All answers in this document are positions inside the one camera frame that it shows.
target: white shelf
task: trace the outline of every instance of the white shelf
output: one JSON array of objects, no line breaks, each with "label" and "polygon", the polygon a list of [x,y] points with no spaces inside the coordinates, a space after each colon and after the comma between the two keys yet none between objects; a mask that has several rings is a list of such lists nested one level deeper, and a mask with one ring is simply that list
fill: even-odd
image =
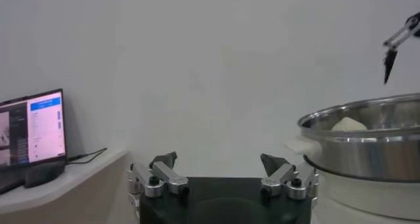
[{"label": "white shelf", "polygon": [[[124,149],[108,149],[88,164],[72,164],[54,181],[38,187],[18,187],[0,195],[0,214],[26,210],[52,202],[80,185],[100,170],[109,166],[127,153]],[[88,156],[78,161],[91,158]]]}]

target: laptop screen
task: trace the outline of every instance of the laptop screen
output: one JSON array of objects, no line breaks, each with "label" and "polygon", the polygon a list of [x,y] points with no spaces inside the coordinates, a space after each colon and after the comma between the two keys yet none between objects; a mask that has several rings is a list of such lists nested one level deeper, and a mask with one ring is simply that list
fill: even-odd
[{"label": "laptop screen", "polygon": [[0,169],[65,155],[61,90],[0,104]]}]

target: robotic arm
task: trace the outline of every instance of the robotic arm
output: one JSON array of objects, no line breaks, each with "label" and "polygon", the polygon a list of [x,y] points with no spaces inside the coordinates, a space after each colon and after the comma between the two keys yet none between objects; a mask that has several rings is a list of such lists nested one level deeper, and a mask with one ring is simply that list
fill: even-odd
[{"label": "robotic arm", "polygon": [[419,22],[420,22],[420,12],[409,17],[406,20],[406,24],[383,43],[384,47],[388,48],[388,51],[384,59],[384,65],[385,65],[384,84],[387,83],[389,75],[392,70],[392,66],[394,66],[394,61],[398,53],[397,48],[411,36],[420,37],[420,23]]},{"label": "robotic arm", "polygon": [[190,192],[188,179],[179,176],[172,168],[177,159],[175,152],[156,156],[148,167],[133,163],[127,170],[128,196],[140,219],[141,196],[155,199],[165,192],[167,184],[169,192],[184,200]]}]

